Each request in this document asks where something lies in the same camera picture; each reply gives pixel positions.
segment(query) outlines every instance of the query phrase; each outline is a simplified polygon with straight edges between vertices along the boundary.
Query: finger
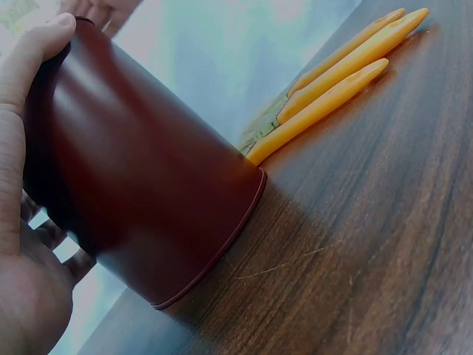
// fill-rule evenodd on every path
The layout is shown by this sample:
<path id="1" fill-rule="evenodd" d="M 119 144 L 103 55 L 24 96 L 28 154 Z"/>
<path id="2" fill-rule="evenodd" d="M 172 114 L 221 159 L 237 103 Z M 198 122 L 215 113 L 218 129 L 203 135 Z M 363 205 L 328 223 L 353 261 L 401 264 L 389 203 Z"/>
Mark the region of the finger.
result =
<path id="1" fill-rule="evenodd" d="M 35 230 L 35 232 L 38 235 L 40 241 L 51 250 L 57 248 L 67 237 L 66 232 L 62 231 L 51 220 L 47 220 L 41 224 Z"/>
<path id="2" fill-rule="evenodd" d="M 59 53 L 75 30 L 75 19 L 62 14 L 25 33 L 0 58 L 0 251 L 16 253 L 20 228 L 21 181 L 25 156 L 20 119 L 24 100 L 43 60 Z"/>
<path id="3" fill-rule="evenodd" d="M 86 17 L 91 7 L 92 7 L 92 4 L 90 3 L 89 0 L 82 0 L 77 10 L 75 11 L 74 15 Z"/>
<path id="4" fill-rule="evenodd" d="M 31 199 L 23 190 L 21 191 L 21 212 L 20 218 L 25 222 L 30 222 L 41 211 L 41 207 Z"/>
<path id="5" fill-rule="evenodd" d="M 130 15 L 131 13 L 121 10 L 113 10 L 110 16 L 110 22 L 105 26 L 103 33 L 105 33 L 108 38 L 113 38 L 121 27 L 123 27 Z"/>
<path id="6" fill-rule="evenodd" d="M 92 22 L 100 28 L 101 30 L 105 27 L 108 21 L 110 21 L 110 16 L 112 15 L 112 8 L 108 6 L 92 6 L 87 18 L 92 20 Z"/>
<path id="7" fill-rule="evenodd" d="M 58 13 L 77 13 L 79 0 L 61 0 Z"/>
<path id="8" fill-rule="evenodd" d="M 77 285 L 95 264 L 95 259 L 82 249 L 79 249 L 71 258 L 66 260 L 64 266 L 69 269 L 72 285 Z"/>

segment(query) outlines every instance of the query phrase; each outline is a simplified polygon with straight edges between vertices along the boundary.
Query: cup base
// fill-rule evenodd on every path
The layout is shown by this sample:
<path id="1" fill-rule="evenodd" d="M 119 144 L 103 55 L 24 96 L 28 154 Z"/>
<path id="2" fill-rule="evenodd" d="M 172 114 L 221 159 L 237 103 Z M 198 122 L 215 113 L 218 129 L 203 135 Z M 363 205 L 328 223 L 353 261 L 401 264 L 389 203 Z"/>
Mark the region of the cup base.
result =
<path id="1" fill-rule="evenodd" d="M 258 168 L 259 172 L 261 173 L 261 178 L 260 178 L 260 183 L 259 187 L 255 192 L 254 198 L 251 201 L 250 205 L 248 206 L 248 209 L 246 210 L 246 213 L 242 216 L 242 219 L 240 222 L 236 225 L 235 229 L 231 232 L 230 236 L 227 238 L 227 240 L 223 243 L 222 247 L 219 249 L 219 251 L 214 255 L 214 257 L 211 258 L 211 260 L 207 263 L 207 265 L 202 269 L 202 271 L 191 281 L 189 282 L 183 289 L 181 289 L 179 292 L 177 292 L 173 297 L 168 299 L 167 301 L 153 305 L 151 306 L 156 309 L 160 310 L 166 307 L 169 307 L 171 304 L 174 302 L 178 301 L 180 298 L 184 297 L 192 287 L 194 287 L 217 263 L 217 261 L 220 260 L 220 258 L 224 255 L 224 253 L 227 251 L 228 248 L 230 248 L 231 244 L 235 241 L 237 238 L 238 234 L 241 232 L 245 224 L 248 222 L 250 219 L 250 216 L 253 214 L 254 209 L 258 205 L 259 200 L 262 197 L 262 194 L 265 190 L 266 186 L 266 181 L 268 179 L 268 175 L 262 168 Z"/>

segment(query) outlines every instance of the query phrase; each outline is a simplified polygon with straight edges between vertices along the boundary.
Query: scratch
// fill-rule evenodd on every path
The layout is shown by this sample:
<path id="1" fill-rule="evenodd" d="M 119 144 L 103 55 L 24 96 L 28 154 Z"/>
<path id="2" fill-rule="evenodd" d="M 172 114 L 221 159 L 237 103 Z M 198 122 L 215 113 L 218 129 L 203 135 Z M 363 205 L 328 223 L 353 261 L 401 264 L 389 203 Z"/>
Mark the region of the scratch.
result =
<path id="1" fill-rule="evenodd" d="M 230 261 L 230 259 L 228 259 L 227 254 L 224 254 L 224 256 L 225 256 L 225 260 L 227 260 L 227 263 L 230 265 L 231 270 L 235 272 L 234 264 Z"/>
<path id="2" fill-rule="evenodd" d="M 304 257 L 309 257 L 310 255 L 314 255 L 314 254 L 317 254 L 319 253 L 320 251 L 322 250 L 325 250 L 327 248 L 330 248 L 332 246 L 336 246 L 337 244 L 340 244 L 341 243 L 341 240 L 337 240 L 336 242 L 332 243 L 332 244 L 329 244 L 328 246 L 322 246 L 321 248 L 318 248 L 318 249 L 315 249 L 315 250 L 312 250 L 312 251 L 309 251 L 308 253 L 305 253 L 303 254 L 302 256 L 300 256 L 299 258 L 297 258 L 297 260 L 300 260 Z"/>
<path id="3" fill-rule="evenodd" d="M 332 244 L 330 244 L 330 245 L 328 245 L 328 246 L 322 246 L 321 248 L 317 248 L 317 249 L 315 249 L 315 250 L 309 251 L 308 253 L 305 253 L 305 254 L 301 255 L 300 257 L 297 257 L 296 259 L 294 259 L 294 260 L 292 260 L 292 261 L 290 261 L 290 262 L 280 264 L 280 265 L 278 265 L 278 266 L 275 266 L 275 267 L 273 267 L 273 268 L 269 268 L 269 269 L 264 270 L 264 271 L 257 272 L 257 273 L 255 273 L 255 274 L 251 274 L 251 275 L 247 275 L 247 276 L 241 276 L 241 277 L 236 277 L 235 280 L 249 279 L 249 278 L 251 278 L 251 277 L 255 277 L 255 276 L 267 274 L 268 272 L 272 272 L 272 271 L 278 270 L 278 269 L 280 269 L 280 268 L 285 268 L 286 266 L 291 266 L 292 264 L 297 263 L 297 262 L 298 262 L 299 260 L 301 260 L 301 259 L 304 259 L 304 258 L 306 258 L 306 257 L 309 257 L 310 255 L 317 254 L 317 253 L 319 253 L 320 251 L 323 251 L 323 250 L 325 250 L 325 249 L 328 249 L 329 247 L 335 246 L 335 245 L 337 245 L 337 244 L 339 244 L 339 243 L 341 243 L 341 242 L 342 242 L 342 240 L 338 240 L 338 241 L 336 241 L 336 242 L 334 242 L 334 243 L 332 243 Z"/>
<path id="4" fill-rule="evenodd" d="M 366 262 L 366 266 L 369 266 L 373 260 L 384 250 L 384 248 L 386 247 L 386 245 L 390 242 L 390 239 L 391 238 L 387 238 L 383 244 L 381 245 L 381 247 L 368 259 L 368 261 Z M 363 268 L 360 268 L 356 273 L 355 273 L 355 276 L 353 277 L 354 280 L 357 280 L 358 277 L 361 275 L 363 271 Z"/>
<path id="5" fill-rule="evenodd" d="M 255 276 L 263 275 L 263 274 L 266 274 L 266 273 L 268 273 L 268 272 L 275 271 L 275 270 L 277 270 L 278 268 L 284 268 L 285 266 L 288 266 L 288 265 L 290 265 L 290 264 L 291 264 L 291 263 L 284 263 L 284 264 L 275 266 L 275 267 L 273 267 L 273 268 L 269 268 L 268 270 L 264 270 L 264 271 L 261 271 L 261 272 L 257 272 L 257 273 L 255 273 L 255 274 L 251 274 L 251 275 L 248 275 L 248 276 L 237 277 L 237 280 L 249 279 L 250 277 L 255 277 Z"/>
<path id="6" fill-rule="evenodd" d="M 352 323 L 353 323 L 353 305 L 352 297 L 350 297 L 350 309 L 348 311 L 348 329 L 347 329 L 347 345 L 352 341 Z"/>

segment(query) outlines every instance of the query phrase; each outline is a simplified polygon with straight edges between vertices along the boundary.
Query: fingernail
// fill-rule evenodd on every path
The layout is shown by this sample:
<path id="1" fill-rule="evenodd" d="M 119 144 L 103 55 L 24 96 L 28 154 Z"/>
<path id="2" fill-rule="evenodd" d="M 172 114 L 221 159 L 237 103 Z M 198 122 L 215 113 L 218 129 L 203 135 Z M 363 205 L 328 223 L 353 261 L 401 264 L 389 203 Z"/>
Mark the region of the fingernail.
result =
<path id="1" fill-rule="evenodd" d="M 74 23 L 74 16 L 70 13 L 62 13 L 57 15 L 50 21 L 50 24 L 60 24 L 64 27 L 70 27 Z"/>

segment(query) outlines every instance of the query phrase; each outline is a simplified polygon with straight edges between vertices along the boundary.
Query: wood grain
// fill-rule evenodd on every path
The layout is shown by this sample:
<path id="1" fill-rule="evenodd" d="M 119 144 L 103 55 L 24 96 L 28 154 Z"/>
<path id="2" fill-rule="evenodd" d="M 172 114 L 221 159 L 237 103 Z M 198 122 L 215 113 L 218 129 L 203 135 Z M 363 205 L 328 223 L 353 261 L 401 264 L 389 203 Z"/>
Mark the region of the wood grain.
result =
<path id="1" fill-rule="evenodd" d="M 382 77 L 275 154 L 217 267 L 153 311 L 130 291 L 82 354 L 471 354 L 473 2 L 364 0 L 429 18 Z"/>

